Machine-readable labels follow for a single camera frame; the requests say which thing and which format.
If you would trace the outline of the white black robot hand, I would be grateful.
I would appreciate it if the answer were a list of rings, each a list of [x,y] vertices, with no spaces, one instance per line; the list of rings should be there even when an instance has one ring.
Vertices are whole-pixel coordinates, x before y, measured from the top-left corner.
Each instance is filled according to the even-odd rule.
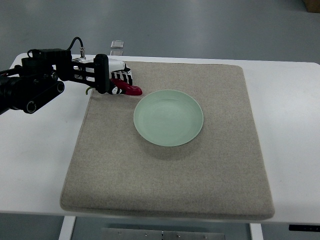
[[[88,63],[94,62],[93,59],[86,59],[84,57],[78,57],[78,58],[73,59],[72,61],[77,64],[78,63],[88,64]],[[123,82],[125,82],[131,86],[133,85],[133,76],[132,76],[131,69],[129,67],[127,67],[127,65],[124,61],[109,58],[108,59],[108,66],[109,66],[109,78],[110,79],[119,79],[119,80],[122,80]],[[77,70],[77,71],[80,71],[80,70],[86,71],[87,73],[94,73],[94,69],[91,67],[87,67],[87,66],[80,67],[79,65],[75,65],[75,66],[73,66],[73,69]],[[74,77],[76,79],[86,80],[88,82],[94,81],[94,77],[91,77],[88,75],[83,76],[83,75],[80,75],[79,73],[76,73],[74,75]],[[110,95],[119,95],[119,94],[125,94],[125,90],[116,86],[115,83],[113,83],[110,80],[109,90],[107,91],[107,93]]]

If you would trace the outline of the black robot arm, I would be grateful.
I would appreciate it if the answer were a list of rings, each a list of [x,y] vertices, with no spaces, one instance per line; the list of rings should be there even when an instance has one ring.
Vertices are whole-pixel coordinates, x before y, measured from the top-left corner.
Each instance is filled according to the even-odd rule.
[[[91,62],[72,58],[67,49],[30,49],[20,65],[0,72],[0,112],[33,114],[65,90],[65,81],[85,84],[105,94],[110,88],[109,59],[97,54]]]

